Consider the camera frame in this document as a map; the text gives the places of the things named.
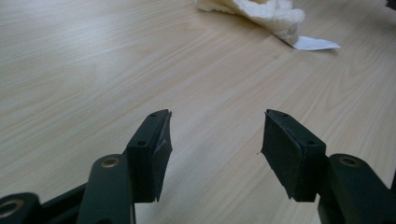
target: crumpled cloth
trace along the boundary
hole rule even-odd
[[[339,48],[327,40],[300,39],[300,24],[305,14],[293,8],[290,0],[195,0],[195,5],[203,11],[215,10],[244,16],[296,49],[305,49],[306,46],[309,46],[306,50]]]

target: light wood surface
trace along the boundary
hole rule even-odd
[[[298,0],[292,49],[238,16],[193,1],[0,2],[0,197],[45,202],[121,153],[151,112],[173,111],[159,203],[138,223],[319,223],[288,199],[260,154],[264,111],[291,114],[328,146],[396,167],[396,11],[377,0]]]

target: wooden table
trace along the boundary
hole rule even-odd
[[[291,114],[328,146],[396,167],[396,11],[375,0],[298,0],[292,49],[242,17],[193,1],[0,3],[0,197],[45,202],[121,153],[151,112],[173,111],[159,203],[138,223],[319,223],[290,201],[264,156],[264,111]]]

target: black object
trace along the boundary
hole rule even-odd
[[[313,202],[324,224],[395,224],[395,182],[391,190],[359,158],[325,155],[326,145],[290,115],[267,110],[262,153],[289,197]]]
[[[396,10],[396,0],[387,0],[387,7],[392,8],[393,10]]]
[[[0,223],[136,223],[135,203],[160,199],[172,152],[170,118],[161,110],[140,125],[124,152],[97,160],[88,182],[46,203],[33,193],[0,199]]]

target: crumpled paper towel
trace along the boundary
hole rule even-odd
[[[292,8],[290,0],[195,0],[203,11],[221,11],[244,16],[271,31],[295,49],[338,49],[337,44],[322,39],[299,36],[305,14]]]

